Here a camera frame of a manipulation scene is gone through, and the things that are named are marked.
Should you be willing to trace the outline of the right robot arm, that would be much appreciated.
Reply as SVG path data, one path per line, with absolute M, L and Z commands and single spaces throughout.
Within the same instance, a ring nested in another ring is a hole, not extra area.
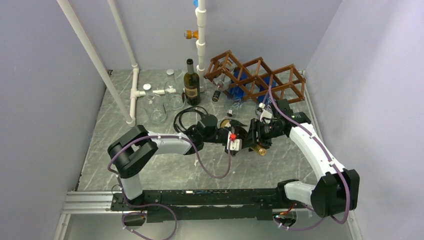
M 321 218 L 343 214 L 346 220 L 358 205 L 360 176 L 357 171 L 345 168 L 330 153 L 308 116 L 294 112 L 287 99 L 277 100 L 270 106 L 261 102 L 256 110 L 260 117 L 251 120 L 244 147 L 268 149 L 274 138 L 287 136 L 303 153 L 317 179 L 316 185 L 297 179 L 279 182 L 276 203 L 287 208 L 293 202 L 300 202 L 311 206 Z

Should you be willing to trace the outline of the clear glass bottle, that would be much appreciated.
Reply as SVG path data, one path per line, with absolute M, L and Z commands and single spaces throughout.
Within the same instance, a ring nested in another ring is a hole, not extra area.
M 143 108 L 153 124 L 160 124 L 167 119 L 167 112 L 163 98 L 154 93 L 150 83 L 142 86 L 145 96 L 142 98 Z
M 175 72 L 173 69 L 166 71 L 166 82 L 164 85 L 164 93 L 167 100 L 168 108 L 171 110 L 178 110 L 183 108 L 183 92 L 182 88 L 177 85 L 175 79 Z

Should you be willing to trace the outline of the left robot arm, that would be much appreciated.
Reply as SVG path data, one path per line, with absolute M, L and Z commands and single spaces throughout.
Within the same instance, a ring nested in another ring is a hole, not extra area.
M 225 151 L 237 152 L 242 148 L 240 135 L 245 124 L 235 119 L 225 119 L 220 124 L 214 115 L 207 114 L 184 132 L 163 134 L 148 131 L 136 125 L 112 143 L 107 153 L 110 157 L 108 169 L 115 167 L 123 188 L 124 204 L 131 210 L 139 209 L 144 203 L 144 190 L 139 173 L 155 155 L 178 154 L 199 157 L 205 143 L 220 144 Z

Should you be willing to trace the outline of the brown gold-capped wine bottle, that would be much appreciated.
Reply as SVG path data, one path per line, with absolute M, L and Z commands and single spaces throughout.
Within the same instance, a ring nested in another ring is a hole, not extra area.
M 260 156 L 264 156 L 267 152 L 267 150 L 265 148 L 260 147 L 259 145 L 252 147 L 252 148 L 247 148 L 247 137 L 244 139 L 242 146 L 243 146 L 243 149 L 248 149 L 249 152 L 256 152 Z

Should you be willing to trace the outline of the dark green wine bottle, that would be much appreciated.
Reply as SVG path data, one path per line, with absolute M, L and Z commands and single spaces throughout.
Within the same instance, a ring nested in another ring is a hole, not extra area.
M 186 60 L 187 72 L 184 74 L 184 93 L 186 102 L 190 106 L 197 106 L 201 102 L 200 77 L 194 71 L 194 61 L 191 58 Z

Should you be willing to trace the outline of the dark bottle black cap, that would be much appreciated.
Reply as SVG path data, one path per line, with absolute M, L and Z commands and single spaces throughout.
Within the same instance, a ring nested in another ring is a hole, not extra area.
M 212 83 L 217 87 L 211 98 L 213 102 L 217 102 L 219 100 L 221 93 L 229 88 L 230 82 L 231 78 L 225 73 L 222 73 L 219 77 L 213 80 Z

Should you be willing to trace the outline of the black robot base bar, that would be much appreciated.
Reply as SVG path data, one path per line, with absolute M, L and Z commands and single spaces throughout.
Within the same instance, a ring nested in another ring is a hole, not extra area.
M 144 190 L 124 202 L 120 192 L 112 195 L 113 212 L 143 211 L 147 223 L 182 220 L 255 219 L 271 221 L 281 212 L 303 209 L 300 202 L 283 199 L 275 188 Z

